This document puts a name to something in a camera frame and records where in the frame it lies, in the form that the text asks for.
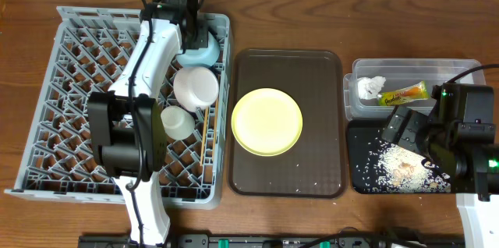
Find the yellow plastic plate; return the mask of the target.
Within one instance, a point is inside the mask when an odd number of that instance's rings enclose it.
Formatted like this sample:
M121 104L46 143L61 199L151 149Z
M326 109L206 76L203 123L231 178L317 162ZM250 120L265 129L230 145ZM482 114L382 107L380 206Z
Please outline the yellow plastic plate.
M287 93L260 88L243 95L232 111L236 142L251 154L274 157L289 151L303 130L303 114Z

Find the pink bowl with food scraps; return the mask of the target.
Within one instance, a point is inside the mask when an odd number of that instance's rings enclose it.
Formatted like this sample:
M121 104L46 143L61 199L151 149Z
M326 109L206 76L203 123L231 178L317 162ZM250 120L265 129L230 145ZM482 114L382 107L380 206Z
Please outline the pink bowl with food scraps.
M188 112L195 112L208 108L217 100L219 82L208 68L186 67L176 73L173 90L177 102Z

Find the white tissue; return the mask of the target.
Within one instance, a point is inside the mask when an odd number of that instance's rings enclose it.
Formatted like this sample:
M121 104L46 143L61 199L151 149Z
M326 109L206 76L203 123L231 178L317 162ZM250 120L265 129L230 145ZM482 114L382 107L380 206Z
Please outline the white tissue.
M361 100L373 100L380 94L386 78L375 76L373 78L361 77L357 80L357 93Z

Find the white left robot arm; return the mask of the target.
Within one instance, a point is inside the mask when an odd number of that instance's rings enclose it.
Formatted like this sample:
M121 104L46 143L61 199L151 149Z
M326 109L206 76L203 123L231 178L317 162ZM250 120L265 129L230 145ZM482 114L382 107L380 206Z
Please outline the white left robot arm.
M157 102L173 60L213 65L220 47L205 19L203 0L143 0L140 37L125 69L105 92L87 102L94 160L125 199L131 222L129 246L164 247L170 218L158 173L167 151L167 134Z

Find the yellow orange snack wrapper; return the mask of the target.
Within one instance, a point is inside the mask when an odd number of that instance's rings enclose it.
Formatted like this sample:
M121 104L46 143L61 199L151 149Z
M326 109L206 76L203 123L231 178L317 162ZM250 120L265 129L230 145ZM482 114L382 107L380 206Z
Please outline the yellow orange snack wrapper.
M427 100L430 98L426 83L420 81L409 87L378 94L377 102L380 106L395 106L408 104L413 101Z

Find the light blue plastic bowl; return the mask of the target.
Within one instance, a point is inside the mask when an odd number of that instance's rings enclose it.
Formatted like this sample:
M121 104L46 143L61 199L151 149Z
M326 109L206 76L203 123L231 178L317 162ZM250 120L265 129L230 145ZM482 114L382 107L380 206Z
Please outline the light blue plastic bowl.
M212 33L207 33L207 47L187 49L185 53L176 55L177 62L182 67L203 66L211 67L218 60L220 46Z

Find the white plastic cup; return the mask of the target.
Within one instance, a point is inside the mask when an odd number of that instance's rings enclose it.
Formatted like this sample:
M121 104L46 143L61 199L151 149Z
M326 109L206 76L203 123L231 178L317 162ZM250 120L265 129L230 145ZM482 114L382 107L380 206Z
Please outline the white plastic cup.
M168 106L161 112L161 121L168 137L173 140L184 140L194 131L194 118L186 110L178 106Z

